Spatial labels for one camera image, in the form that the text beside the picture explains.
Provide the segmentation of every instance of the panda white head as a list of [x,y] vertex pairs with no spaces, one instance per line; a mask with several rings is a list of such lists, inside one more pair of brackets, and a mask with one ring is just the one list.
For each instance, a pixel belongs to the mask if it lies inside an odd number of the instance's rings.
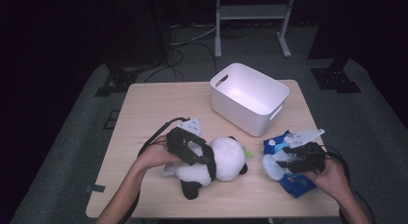
[[188,199],[196,198],[198,189],[207,186],[215,178],[221,181],[231,181],[247,171],[243,147],[233,137],[218,137],[212,140],[209,146],[203,147],[190,143],[189,147],[198,156],[209,158],[210,162],[175,165],[175,173]]

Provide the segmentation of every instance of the black device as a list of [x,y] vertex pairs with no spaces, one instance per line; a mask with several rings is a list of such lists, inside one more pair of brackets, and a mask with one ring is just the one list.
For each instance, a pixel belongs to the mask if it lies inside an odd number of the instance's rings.
[[296,156],[296,160],[291,162],[277,161],[276,163],[282,168],[288,168],[293,174],[308,171],[320,173],[324,170],[326,152],[316,142],[308,142],[296,148],[284,147],[282,150],[287,154]]

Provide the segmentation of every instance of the human hand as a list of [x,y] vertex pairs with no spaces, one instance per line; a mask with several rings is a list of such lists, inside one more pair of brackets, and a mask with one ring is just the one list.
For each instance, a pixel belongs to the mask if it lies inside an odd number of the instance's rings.
[[151,168],[167,163],[182,162],[182,160],[167,151],[166,136],[160,136],[144,150],[136,162],[144,167]]
[[325,168],[320,174],[309,171],[303,175],[338,202],[352,196],[342,166],[330,158],[326,158],[324,164]]

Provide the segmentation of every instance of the wooden table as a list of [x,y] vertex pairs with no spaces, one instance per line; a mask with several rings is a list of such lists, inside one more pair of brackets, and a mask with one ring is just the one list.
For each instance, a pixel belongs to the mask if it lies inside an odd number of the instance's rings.
[[[232,217],[312,217],[337,216],[337,203],[313,189],[294,199],[262,170],[263,140],[286,130],[316,129],[299,85],[280,81],[291,91],[276,122],[261,137],[252,137],[230,123],[211,106],[208,82],[134,84],[129,87],[115,130],[102,163],[87,215],[97,217],[118,189],[142,145],[163,124],[175,117],[200,118],[201,136],[210,142],[216,137],[233,136],[253,155],[248,172],[231,182],[213,181],[199,190],[194,200],[183,195],[175,176],[165,176],[164,167],[150,169],[141,185],[140,201],[134,217],[148,218],[232,218]],[[177,124],[175,122],[163,135]]]

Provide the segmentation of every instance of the black stand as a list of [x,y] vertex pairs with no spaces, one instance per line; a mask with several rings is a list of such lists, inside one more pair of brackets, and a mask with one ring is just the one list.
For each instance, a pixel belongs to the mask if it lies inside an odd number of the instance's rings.
[[160,62],[150,64],[132,62],[131,58],[124,54],[123,50],[114,46],[108,49],[105,63],[109,69],[109,76],[104,86],[96,91],[95,97],[107,97],[114,92],[127,92],[129,86],[136,82],[139,73],[160,64]]
[[339,93],[361,92],[354,82],[350,82],[343,69],[348,58],[335,58],[327,68],[312,68],[311,71],[320,89],[335,89]]

